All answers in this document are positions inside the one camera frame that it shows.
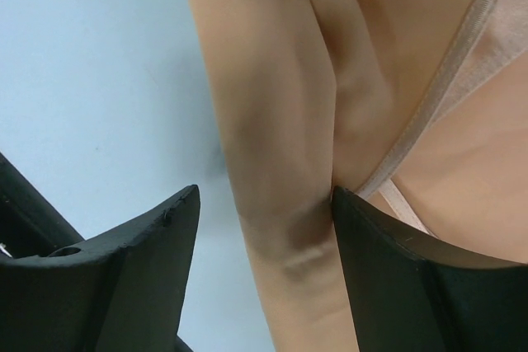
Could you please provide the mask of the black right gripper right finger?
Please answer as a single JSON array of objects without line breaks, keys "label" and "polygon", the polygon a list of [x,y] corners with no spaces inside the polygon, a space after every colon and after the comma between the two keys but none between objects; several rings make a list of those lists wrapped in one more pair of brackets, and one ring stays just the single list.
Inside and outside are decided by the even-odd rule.
[{"label": "black right gripper right finger", "polygon": [[526,350],[526,265],[435,239],[341,187],[332,218],[360,350]]}]

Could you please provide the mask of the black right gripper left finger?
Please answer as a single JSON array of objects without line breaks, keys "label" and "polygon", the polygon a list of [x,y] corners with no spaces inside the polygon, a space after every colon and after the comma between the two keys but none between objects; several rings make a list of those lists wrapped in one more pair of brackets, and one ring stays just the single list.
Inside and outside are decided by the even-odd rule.
[{"label": "black right gripper left finger", "polygon": [[190,185],[49,256],[2,258],[2,350],[186,350],[177,332],[199,215]]}]

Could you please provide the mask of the peach satin napkin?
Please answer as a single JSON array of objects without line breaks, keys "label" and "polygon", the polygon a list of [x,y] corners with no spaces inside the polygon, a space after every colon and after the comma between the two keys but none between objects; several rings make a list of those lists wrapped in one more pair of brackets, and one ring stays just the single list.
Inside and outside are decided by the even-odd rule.
[{"label": "peach satin napkin", "polygon": [[527,0],[190,0],[278,351],[362,351],[341,187],[527,267]]}]

